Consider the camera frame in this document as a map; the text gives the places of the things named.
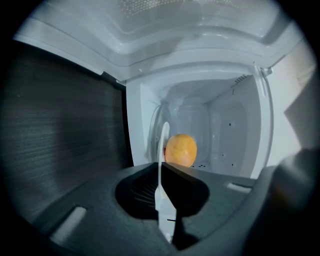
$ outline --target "dark wall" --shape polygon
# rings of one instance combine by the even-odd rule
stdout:
[[[14,49],[0,96],[1,163],[13,206],[32,222],[83,182],[131,166],[132,156],[125,91],[41,49]]]

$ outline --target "vent grille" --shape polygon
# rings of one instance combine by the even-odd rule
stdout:
[[[158,186],[158,172],[150,171],[137,179],[131,187],[133,198],[144,203],[146,206],[156,207],[155,192]]]
[[[231,88],[236,86],[237,84],[241,83],[243,80],[245,80],[248,77],[250,77],[250,75],[245,75],[245,74],[243,74],[242,76],[238,77],[236,80],[234,80],[234,84],[231,86]]]
[[[146,10],[168,4],[197,2],[200,5],[223,5],[240,11],[259,12],[264,9],[266,0],[118,0],[118,6],[123,14],[129,18]]]

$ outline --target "open microwave door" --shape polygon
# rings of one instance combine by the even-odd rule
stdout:
[[[302,38],[272,0],[47,0],[13,37],[119,81],[197,62],[270,68]]]

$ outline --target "door hinge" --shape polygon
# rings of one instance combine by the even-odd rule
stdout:
[[[115,80],[115,81],[122,86],[126,86],[127,84],[127,80],[123,80],[123,81]]]
[[[261,69],[261,73],[263,74],[263,76],[265,78],[273,73],[272,67],[269,67],[269,68],[262,68],[261,67],[260,69]]]

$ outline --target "orange fruit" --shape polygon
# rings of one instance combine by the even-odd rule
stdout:
[[[190,135],[177,134],[166,144],[164,158],[168,163],[190,167],[197,157],[197,144]]]

